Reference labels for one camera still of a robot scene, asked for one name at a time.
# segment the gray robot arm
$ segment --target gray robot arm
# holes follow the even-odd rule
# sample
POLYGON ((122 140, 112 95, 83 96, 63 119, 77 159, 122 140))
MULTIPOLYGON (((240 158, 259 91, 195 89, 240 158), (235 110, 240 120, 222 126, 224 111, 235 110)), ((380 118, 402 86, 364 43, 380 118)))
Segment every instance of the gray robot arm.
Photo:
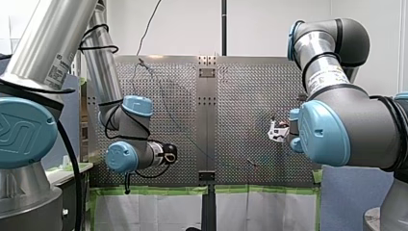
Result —
POLYGON ((123 97, 112 50, 91 49, 113 44, 104 12, 105 7, 98 3, 89 22, 89 33, 83 38, 82 50, 87 59, 91 83, 98 95, 99 121, 105 127, 108 138, 107 130, 111 130, 117 131, 116 137, 122 139, 108 148, 106 164, 120 173, 171 165, 177 159, 176 147, 148 139, 152 101, 136 95, 123 97))
POLYGON ((302 70, 309 94, 292 119, 299 134, 291 140, 293 149, 336 167, 395 170, 402 165, 397 162, 400 131, 389 107, 351 84, 369 51, 368 33, 354 20, 293 26, 289 58, 302 70), (349 75, 344 68, 352 70, 349 75))

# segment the black cable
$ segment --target black cable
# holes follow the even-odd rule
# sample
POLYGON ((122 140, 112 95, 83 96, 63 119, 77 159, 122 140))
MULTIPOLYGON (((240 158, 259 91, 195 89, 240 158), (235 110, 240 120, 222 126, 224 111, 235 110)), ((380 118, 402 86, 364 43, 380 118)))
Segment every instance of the black cable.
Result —
POLYGON ((125 194, 130 193, 130 177, 132 176, 131 172, 126 172, 125 174, 125 194))
POLYGON ((64 126, 60 121, 57 123, 58 131, 63 138, 64 145, 68 152, 69 159, 72 163, 72 169, 74 170, 74 179, 75 179, 75 195, 76 195, 76 217, 75 217, 75 231, 81 231, 81 222, 83 216, 83 207, 82 207, 82 181, 81 181, 81 172, 79 170, 78 162, 75 156, 74 149, 69 140, 68 134, 66 133, 64 126))
POLYGON ((154 175, 154 176, 146 176, 146 175, 143 175, 143 174, 141 174, 140 172, 138 172, 137 170, 135 171, 135 173, 136 173, 139 177, 141 177, 141 178, 143 178, 143 179, 156 179, 156 178, 158 178, 158 177, 161 177, 163 174, 165 174, 165 173, 168 171, 169 168, 170 168, 170 165, 167 165, 166 168, 165 168, 162 172, 160 172, 159 174, 154 175))
POLYGON ((144 35, 141 37, 141 40, 140 40, 139 50, 138 50, 138 53, 136 54, 137 56, 139 55, 139 53, 140 53, 140 51, 141 51, 141 47, 142 47, 142 45, 143 45, 143 40, 144 40, 144 38, 146 37, 147 32, 149 31, 150 23, 152 22, 153 17, 154 17, 154 15, 156 14, 156 10, 159 8, 159 5, 160 5, 161 2, 162 2, 162 0, 159 0, 159 1, 157 2, 155 9, 154 9, 152 15, 150 16, 149 22, 147 23, 147 26, 146 26, 146 30, 144 31, 144 35))
POLYGON ((105 30, 109 33, 109 26, 105 23, 99 24, 96 26, 93 26, 92 28, 88 29, 85 33, 84 36, 82 37, 81 43, 79 44, 78 50, 80 51, 85 51, 85 50, 102 50, 102 49, 113 49, 112 53, 116 53, 119 51, 119 47, 116 45, 106 45, 106 46, 92 46, 92 47, 83 47, 86 37, 90 35, 92 32, 94 32, 98 28, 105 28, 105 30))
POLYGON ((69 93, 73 93, 75 92, 75 89, 64 89, 64 90, 42 90, 42 89, 34 89, 34 88, 30 88, 30 87, 26 87, 26 86, 22 86, 22 85, 17 85, 17 84, 13 84, 10 83, 6 80, 3 80, 0 78, 0 83, 15 89, 19 89, 19 90, 26 90, 26 91, 31 91, 31 92, 38 92, 38 93, 49 93, 49 94, 69 94, 69 93))

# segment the green tape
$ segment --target green tape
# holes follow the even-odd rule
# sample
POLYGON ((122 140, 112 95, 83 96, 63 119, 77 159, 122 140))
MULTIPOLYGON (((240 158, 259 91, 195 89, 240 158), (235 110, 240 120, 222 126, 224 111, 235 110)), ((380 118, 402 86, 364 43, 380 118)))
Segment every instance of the green tape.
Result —
POLYGON ((315 221, 315 227, 316 231, 320 230, 320 203, 321 203, 321 190, 318 191, 316 194, 316 221, 315 221))
POLYGON ((317 169, 317 170, 313 170, 312 172, 313 172, 313 179, 315 180, 315 184, 320 184, 323 178, 323 170, 317 169))
POLYGON ((216 186, 217 194, 226 193, 282 193, 282 194, 299 194, 299 195, 316 195, 319 188, 286 188, 271 186, 216 186))

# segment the pegboard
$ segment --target pegboard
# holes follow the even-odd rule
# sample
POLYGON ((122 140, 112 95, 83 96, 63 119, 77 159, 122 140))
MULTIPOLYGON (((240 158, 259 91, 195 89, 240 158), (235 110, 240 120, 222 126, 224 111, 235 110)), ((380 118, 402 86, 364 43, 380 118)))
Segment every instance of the pegboard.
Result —
POLYGON ((288 121, 300 106, 298 68, 283 58, 221 57, 217 71, 217 183, 313 186, 318 166, 268 138, 272 118, 288 121))
MULTIPOLYGON (((196 57, 155 60, 143 58, 153 69, 153 76, 134 57, 119 57, 116 69, 123 95, 142 95, 153 100, 154 115, 151 117, 152 140, 170 142, 177 145, 178 162, 158 179, 132 177, 134 185, 151 186, 196 186, 198 184, 196 142, 196 57)), ((97 121, 97 105, 89 104, 91 115, 97 121)), ((94 187, 113 186, 124 183, 124 176, 108 170, 104 156, 108 146, 114 141, 105 138, 100 126, 89 129, 95 131, 95 142, 89 149, 96 152, 91 185, 94 187)), ((162 167, 141 170, 145 175, 156 175, 162 167)))
MULTIPOLYGON (((283 58, 217 57, 211 65, 201 57, 142 59, 154 70, 153 77, 137 66, 137 57, 116 58, 123 94, 153 100, 151 139, 175 143, 179 161, 158 179, 132 177, 132 184, 197 186, 198 171, 205 167, 216 171, 218 184, 313 186, 315 166, 304 155, 292 153, 287 144, 268 139, 272 117, 287 120, 289 110, 300 105, 296 98, 304 91, 294 64, 283 58), (213 68, 214 78, 203 80, 203 67, 213 68), (212 110, 203 107, 210 102, 212 110)), ((88 94, 90 101, 96 100, 90 86, 88 94)), ((90 102, 89 153, 95 163, 90 183, 93 187, 123 184, 123 175, 105 165, 105 152, 113 141, 96 125, 97 113, 96 104, 90 102)), ((142 173, 161 170, 155 167, 142 173)))

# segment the wire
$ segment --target wire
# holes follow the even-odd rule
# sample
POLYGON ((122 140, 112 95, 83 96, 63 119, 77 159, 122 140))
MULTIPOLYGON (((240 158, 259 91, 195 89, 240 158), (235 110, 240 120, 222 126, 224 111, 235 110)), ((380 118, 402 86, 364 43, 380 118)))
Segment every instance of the wire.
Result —
POLYGON ((75 156, 74 149, 69 140, 68 134, 66 133, 63 124, 58 121, 57 123, 58 131, 63 138, 64 145, 68 152, 69 159, 72 163, 72 169, 74 170, 74 179, 75 179, 75 195, 76 195, 76 217, 75 217, 75 231, 81 231, 81 223, 83 216, 83 207, 82 207, 82 182, 81 182, 81 173, 79 170, 78 162, 75 156))
POLYGON ((157 2, 155 9, 154 9, 152 15, 150 16, 149 22, 147 23, 147 26, 146 26, 146 30, 144 31, 144 35, 141 37, 141 40, 140 40, 139 50, 138 50, 138 53, 136 54, 137 56, 139 55, 139 53, 140 53, 140 51, 141 51, 141 47, 142 47, 142 45, 143 45, 143 40, 144 40, 144 38, 146 37, 147 32, 149 31, 150 23, 152 22, 153 17, 154 17, 154 15, 156 14, 156 10, 159 8, 159 5, 160 5, 161 2, 162 2, 162 0, 159 0, 159 1, 157 2))
POLYGON ((130 177, 133 173, 131 172, 126 172, 125 174, 125 194, 130 193, 130 177))
MULTIPOLYGON (((146 65, 144 63, 144 61, 142 59, 139 59, 140 63, 138 63, 136 66, 142 66, 144 67, 147 72, 150 74, 150 77, 153 79, 154 78, 154 74, 153 74, 153 69, 151 67, 149 67, 148 65, 146 65)), ((171 121, 176 125, 176 127, 184 133, 185 137, 195 146, 195 148, 197 148, 197 150, 199 152, 201 152, 201 154, 205 155, 207 158, 209 158, 210 160, 212 160, 214 163, 217 163, 217 160, 214 156, 209 155, 207 152, 205 152, 204 150, 202 150, 199 145, 189 136, 187 135, 186 131, 184 131, 184 129, 181 127, 181 125, 177 122, 177 120, 174 118, 174 116, 172 115, 172 113, 169 111, 168 106, 166 104, 166 100, 165 100, 165 94, 163 91, 163 87, 162 87, 162 81, 160 81, 159 77, 156 76, 157 82, 159 83, 159 89, 160 89, 160 93, 161 93, 161 98, 163 101, 163 105, 165 107, 166 113, 168 114, 168 116, 170 117, 171 121)), ((235 167, 233 165, 227 164, 227 163, 221 163, 222 165, 226 166, 226 167, 233 167, 237 170, 241 170, 240 167, 235 167)))
POLYGON ((82 40, 81 40, 81 43, 79 44, 78 50, 80 50, 80 51, 83 52, 83 51, 85 51, 85 50, 113 49, 113 51, 112 51, 113 54, 116 53, 116 52, 118 52, 118 51, 119 51, 119 47, 117 47, 116 45, 83 47, 83 45, 84 45, 84 43, 85 43, 85 41, 86 41, 86 37, 87 37, 88 35, 90 35, 92 32, 94 32, 96 29, 101 28, 101 27, 105 28, 105 30, 109 33, 109 26, 108 26, 107 24, 105 24, 105 23, 93 26, 92 28, 88 29, 88 30, 84 33, 84 35, 83 35, 83 37, 82 37, 82 40))
POLYGON ((137 170, 135 171, 135 173, 136 173, 139 177, 141 177, 141 178, 143 178, 143 179, 156 179, 156 178, 158 178, 158 177, 161 177, 163 174, 165 174, 165 173, 168 171, 169 168, 170 168, 170 165, 167 165, 166 168, 165 168, 163 171, 161 171, 159 174, 154 175, 154 176, 146 176, 146 175, 143 175, 143 174, 141 174, 140 172, 138 172, 137 170))
POLYGON ((0 83, 9 87, 12 87, 14 89, 18 90, 26 90, 26 91, 31 91, 31 92, 38 92, 38 93, 49 93, 49 94, 70 94, 75 92, 75 89, 64 89, 64 90, 43 90, 43 89, 34 89, 22 85, 17 85, 10 83, 4 79, 0 78, 0 83))

